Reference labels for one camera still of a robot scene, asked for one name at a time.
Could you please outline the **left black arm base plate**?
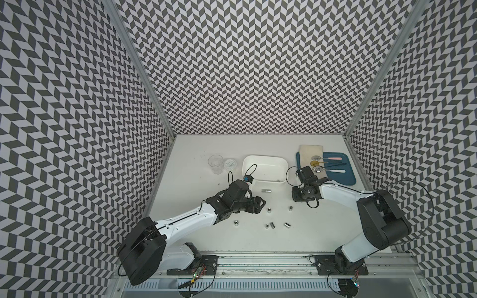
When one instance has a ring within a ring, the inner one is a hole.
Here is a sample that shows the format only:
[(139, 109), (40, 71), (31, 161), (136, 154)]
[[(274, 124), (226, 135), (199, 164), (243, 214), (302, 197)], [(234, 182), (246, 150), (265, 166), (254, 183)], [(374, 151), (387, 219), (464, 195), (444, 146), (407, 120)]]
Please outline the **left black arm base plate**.
[(166, 268), (169, 276), (191, 276), (200, 268), (204, 269), (206, 276), (217, 273), (218, 255), (203, 255), (191, 242), (179, 247), (174, 247), (166, 254), (165, 261), (171, 261)]

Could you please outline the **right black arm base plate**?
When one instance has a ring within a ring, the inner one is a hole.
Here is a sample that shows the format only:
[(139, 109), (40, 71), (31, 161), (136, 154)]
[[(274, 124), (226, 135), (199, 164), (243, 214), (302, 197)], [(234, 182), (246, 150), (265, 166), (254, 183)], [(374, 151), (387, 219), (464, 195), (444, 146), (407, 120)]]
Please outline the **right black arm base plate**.
[(364, 260), (349, 262), (346, 258), (335, 255), (315, 255), (314, 264), (317, 267), (319, 276), (337, 274), (345, 276), (367, 276), (368, 268)]

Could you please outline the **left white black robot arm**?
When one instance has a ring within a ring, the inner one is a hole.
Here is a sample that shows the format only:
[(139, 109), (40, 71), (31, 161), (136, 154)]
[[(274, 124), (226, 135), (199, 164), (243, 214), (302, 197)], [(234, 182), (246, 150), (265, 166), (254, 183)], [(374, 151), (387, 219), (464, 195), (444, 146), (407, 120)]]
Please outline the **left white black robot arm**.
[(142, 284), (159, 269), (166, 249), (172, 244), (227, 220), (232, 214), (259, 214), (265, 206), (266, 201), (252, 194), (248, 182), (236, 180), (188, 212), (159, 221), (144, 217), (117, 249), (120, 265), (131, 285)]

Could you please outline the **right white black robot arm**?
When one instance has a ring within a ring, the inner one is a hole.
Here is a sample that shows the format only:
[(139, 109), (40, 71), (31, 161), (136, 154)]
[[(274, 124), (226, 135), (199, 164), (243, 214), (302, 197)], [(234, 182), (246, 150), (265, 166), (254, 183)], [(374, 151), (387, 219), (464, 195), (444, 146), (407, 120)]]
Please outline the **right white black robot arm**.
[(292, 186), (294, 202), (333, 201), (357, 212), (360, 217), (361, 232), (337, 248), (333, 259), (317, 258), (321, 264), (320, 275), (325, 275), (323, 270), (327, 265), (332, 267), (332, 273), (357, 273), (365, 258), (396, 244), (412, 232), (405, 213), (388, 191), (357, 191), (329, 178), (318, 178), (310, 166), (296, 171), (296, 177), (300, 183)]

